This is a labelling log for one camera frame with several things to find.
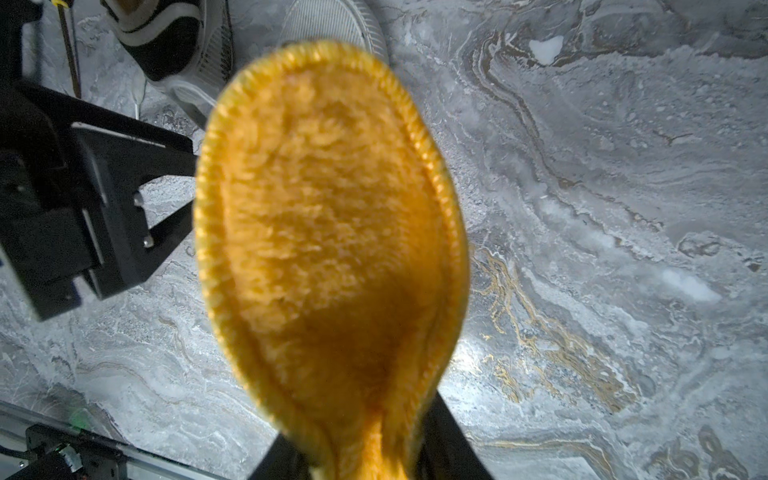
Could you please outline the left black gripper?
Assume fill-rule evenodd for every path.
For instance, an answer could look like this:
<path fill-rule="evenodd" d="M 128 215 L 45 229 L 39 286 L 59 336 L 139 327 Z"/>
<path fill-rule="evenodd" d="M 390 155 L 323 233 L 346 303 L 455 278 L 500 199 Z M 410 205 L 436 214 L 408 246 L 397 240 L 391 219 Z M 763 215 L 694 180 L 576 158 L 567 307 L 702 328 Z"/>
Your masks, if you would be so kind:
<path fill-rule="evenodd" d="M 192 203 L 150 226 L 140 187 L 193 176 L 196 156 L 180 134 L 25 80 L 22 30 L 42 9 L 1 4 L 1 250 L 44 321 L 80 306 L 88 269 L 100 299 L 154 274 L 191 232 Z"/>

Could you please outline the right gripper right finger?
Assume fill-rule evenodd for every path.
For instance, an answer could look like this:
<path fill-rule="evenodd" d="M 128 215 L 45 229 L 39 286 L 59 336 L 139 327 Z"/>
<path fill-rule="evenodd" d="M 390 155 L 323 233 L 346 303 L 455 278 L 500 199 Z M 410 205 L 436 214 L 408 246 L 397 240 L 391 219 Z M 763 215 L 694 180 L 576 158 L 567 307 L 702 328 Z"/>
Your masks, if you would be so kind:
<path fill-rule="evenodd" d="M 417 479 L 492 480 L 469 441 L 437 393 L 423 420 L 423 444 Z"/>

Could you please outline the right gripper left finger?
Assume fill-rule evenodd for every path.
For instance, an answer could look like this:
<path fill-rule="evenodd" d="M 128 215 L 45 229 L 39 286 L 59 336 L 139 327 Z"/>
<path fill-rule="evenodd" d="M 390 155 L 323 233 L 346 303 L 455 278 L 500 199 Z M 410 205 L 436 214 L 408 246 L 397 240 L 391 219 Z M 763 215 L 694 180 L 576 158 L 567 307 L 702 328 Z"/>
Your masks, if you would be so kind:
<path fill-rule="evenodd" d="M 249 480 L 311 480 L 305 456 L 282 434 L 248 477 Z"/>

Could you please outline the black white sneaker with laces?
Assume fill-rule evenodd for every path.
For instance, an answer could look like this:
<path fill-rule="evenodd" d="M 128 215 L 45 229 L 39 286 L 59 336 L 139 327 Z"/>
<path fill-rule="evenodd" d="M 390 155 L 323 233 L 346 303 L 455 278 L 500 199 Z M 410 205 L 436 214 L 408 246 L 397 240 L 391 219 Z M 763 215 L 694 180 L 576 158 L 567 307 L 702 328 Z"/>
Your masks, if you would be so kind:
<path fill-rule="evenodd" d="M 206 127 L 235 67 L 226 0 L 103 1 L 122 47 L 150 85 Z"/>

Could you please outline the orange insole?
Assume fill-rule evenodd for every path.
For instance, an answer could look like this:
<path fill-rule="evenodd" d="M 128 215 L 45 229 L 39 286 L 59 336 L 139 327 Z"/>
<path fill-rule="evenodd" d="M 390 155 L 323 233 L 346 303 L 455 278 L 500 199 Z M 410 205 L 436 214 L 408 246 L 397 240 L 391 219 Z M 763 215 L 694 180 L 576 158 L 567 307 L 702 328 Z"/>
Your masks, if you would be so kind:
<path fill-rule="evenodd" d="M 410 479 L 469 296 L 449 170 L 392 70 L 292 44 L 242 69 L 196 172 L 202 293 L 243 388 L 316 479 Z"/>

